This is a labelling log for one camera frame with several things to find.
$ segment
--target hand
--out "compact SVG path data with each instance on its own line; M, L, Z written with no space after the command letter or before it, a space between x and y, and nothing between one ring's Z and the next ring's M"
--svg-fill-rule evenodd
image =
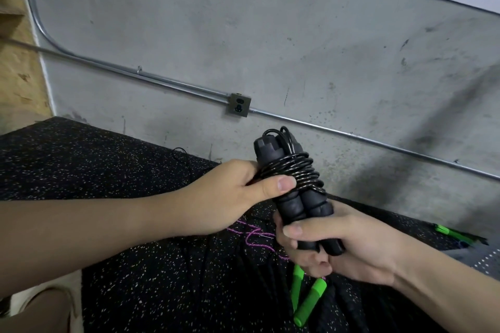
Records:
M310 276L320 278L333 271L351 279L392 286L405 243L414 239L346 204L332 204L333 216L306 219L286 227L276 211L274 222L279 244ZM327 238L341 239L346 252L331 257L323 248L320 253L297 250L297 240Z
M164 236L211 234L227 228L253 205L297 184L293 177L280 175L247 185L256 172L257 163L231 159L183 189L154 196L159 205L154 219L170 223Z

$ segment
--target left hand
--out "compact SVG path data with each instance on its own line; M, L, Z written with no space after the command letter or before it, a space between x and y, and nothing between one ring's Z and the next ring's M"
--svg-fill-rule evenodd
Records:
M165 236L215 233L253 205L283 195L297 185L293 177L285 175L247 185L256 173L256 162L231 159L180 190L154 196L164 211L157 223L163 220L170 226Z

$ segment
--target right hand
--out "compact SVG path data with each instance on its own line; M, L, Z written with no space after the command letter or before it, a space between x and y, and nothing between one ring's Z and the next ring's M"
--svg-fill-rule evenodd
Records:
M407 243L414 239L346 204L331 203L333 216L305 219L286 227L276 211L274 222L278 243L291 260L312 277L324 277L333 271L351 279L392 286L399 258ZM320 253L297 250L297 240L328 238L341 239L346 252L331 257L323 248Z

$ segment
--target speckled rubber mat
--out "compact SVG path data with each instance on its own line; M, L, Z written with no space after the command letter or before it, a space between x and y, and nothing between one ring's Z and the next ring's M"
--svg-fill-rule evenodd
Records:
M0 152L2 200L142 197L181 188L216 166L58 117L1 136ZM435 248L458 248L428 223L345 202ZM259 204L243 219L273 232L272 210ZM291 268L227 230L131 248L84 269L85 332L441 331L390 288L336 275L300 330L287 292Z

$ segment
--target fingernail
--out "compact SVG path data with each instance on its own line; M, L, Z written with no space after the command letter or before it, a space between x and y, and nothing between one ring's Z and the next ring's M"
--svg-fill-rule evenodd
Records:
M294 177L289 177L289 176L284 175L284 176L278 178L278 189L281 192L290 191L296 185L297 185L297 181L295 180Z
M283 228L283 233L290 238L299 238L302 234L302 228L297 224L287 225Z

